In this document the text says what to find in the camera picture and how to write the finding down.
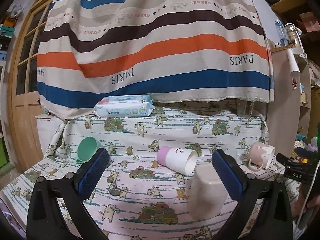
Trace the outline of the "right hand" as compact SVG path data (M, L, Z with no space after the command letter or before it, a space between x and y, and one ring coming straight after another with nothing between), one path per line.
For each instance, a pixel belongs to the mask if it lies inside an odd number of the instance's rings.
M305 213L308 208L319 206L319 198L320 198L320 196L319 195L314 196L312 200L308 200L306 202L306 204L304 204L305 197L304 197L304 195L302 193L303 187L304 187L304 184L300 184L300 186L299 186L299 198L298 199L302 201L302 207L301 207L300 210L302 211L302 213Z

